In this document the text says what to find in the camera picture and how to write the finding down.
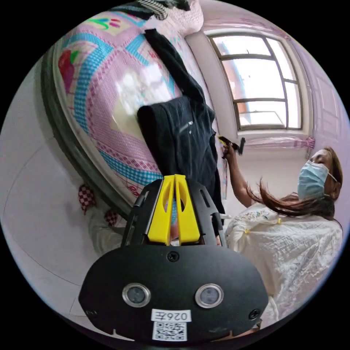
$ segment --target pink curtain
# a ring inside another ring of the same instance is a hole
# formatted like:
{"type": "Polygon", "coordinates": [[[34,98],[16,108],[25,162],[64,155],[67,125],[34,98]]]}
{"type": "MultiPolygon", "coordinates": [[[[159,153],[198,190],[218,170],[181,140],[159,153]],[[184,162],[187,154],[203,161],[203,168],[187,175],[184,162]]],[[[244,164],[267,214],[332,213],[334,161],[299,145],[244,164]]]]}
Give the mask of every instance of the pink curtain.
{"type": "Polygon", "coordinates": [[[226,28],[255,29],[271,32],[287,40],[290,39],[289,35],[281,28],[241,7],[216,0],[199,0],[199,3],[204,18],[203,31],[226,28]]]}
{"type": "Polygon", "coordinates": [[[262,137],[259,139],[247,140],[244,145],[244,147],[247,149],[302,149],[314,148],[314,146],[315,140],[312,137],[308,137],[307,139],[301,139],[296,136],[262,137]]]}

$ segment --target bed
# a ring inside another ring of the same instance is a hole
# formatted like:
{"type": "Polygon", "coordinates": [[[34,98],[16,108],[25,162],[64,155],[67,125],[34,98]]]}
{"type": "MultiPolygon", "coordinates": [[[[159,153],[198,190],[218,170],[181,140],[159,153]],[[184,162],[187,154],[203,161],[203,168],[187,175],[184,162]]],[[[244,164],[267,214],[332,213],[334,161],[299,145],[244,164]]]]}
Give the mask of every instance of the bed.
{"type": "MultiPolygon", "coordinates": [[[[202,73],[184,39],[199,30],[202,23],[197,0],[192,2],[189,12],[168,10],[164,21],[103,12],[66,34],[44,60],[43,97],[57,138],[61,138],[61,147],[78,164],[82,177],[87,177],[124,218],[143,187],[162,178],[143,139],[136,112],[142,105],[181,96],[143,32],[157,28],[166,36],[203,88],[207,105],[213,108],[202,73]],[[50,77],[51,87],[47,81],[50,77]],[[48,101],[48,90],[55,90],[55,102],[48,101]]],[[[218,132],[216,121],[213,129],[218,132]]],[[[216,147],[221,195],[226,199],[226,165],[218,140],[216,147]]]]}

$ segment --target camera lens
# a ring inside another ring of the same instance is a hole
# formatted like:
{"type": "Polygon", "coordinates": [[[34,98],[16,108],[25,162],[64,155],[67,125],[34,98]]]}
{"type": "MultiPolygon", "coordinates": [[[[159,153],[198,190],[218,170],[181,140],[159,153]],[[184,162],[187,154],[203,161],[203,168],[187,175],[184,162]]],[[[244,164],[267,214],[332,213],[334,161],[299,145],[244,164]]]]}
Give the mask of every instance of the camera lens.
{"type": "Polygon", "coordinates": [[[131,283],[124,287],[122,297],[129,306],[143,307],[151,300],[151,292],[142,284],[131,283]]]}
{"type": "Polygon", "coordinates": [[[146,298],[145,292],[140,287],[130,288],[127,292],[127,296],[129,300],[134,304],[140,304],[146,298]]]}
{"type": "Polygon", "coordinates": [[[214,288],[207,288],[201,292],[201,295],[199,297],[203,303],[212,305],[218,301],[219,292],[214,288]]]}
{"type": "Polygon", "coordinates": [[[218,306],[222,300],[223,290],[217,284],[205,284],[195,294],[197,305],[205,309],[218,306]]]}

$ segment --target qr code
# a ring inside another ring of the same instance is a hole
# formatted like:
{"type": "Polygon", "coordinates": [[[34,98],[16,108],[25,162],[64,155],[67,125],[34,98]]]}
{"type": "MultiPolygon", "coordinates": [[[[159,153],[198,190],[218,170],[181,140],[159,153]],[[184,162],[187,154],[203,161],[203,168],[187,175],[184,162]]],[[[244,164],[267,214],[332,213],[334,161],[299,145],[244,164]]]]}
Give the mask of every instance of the qr code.
{"type": "Polygon", "coordinates": [[[155,322],[153,339],[167,342],[187,341],[187,325],[185,322],[155,322]]]}

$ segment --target window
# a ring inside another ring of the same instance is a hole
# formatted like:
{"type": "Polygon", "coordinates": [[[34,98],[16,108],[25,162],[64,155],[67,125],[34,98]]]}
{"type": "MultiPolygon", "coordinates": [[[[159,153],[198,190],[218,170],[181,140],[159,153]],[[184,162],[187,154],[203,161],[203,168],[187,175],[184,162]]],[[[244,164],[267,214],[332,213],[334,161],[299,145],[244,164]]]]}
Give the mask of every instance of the window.
{"type": "Polygon", "coordinates": [[[209,39],[226,73],[238,130],[302,129],[300,84],[280,41],[250,33],[209,39]]]}

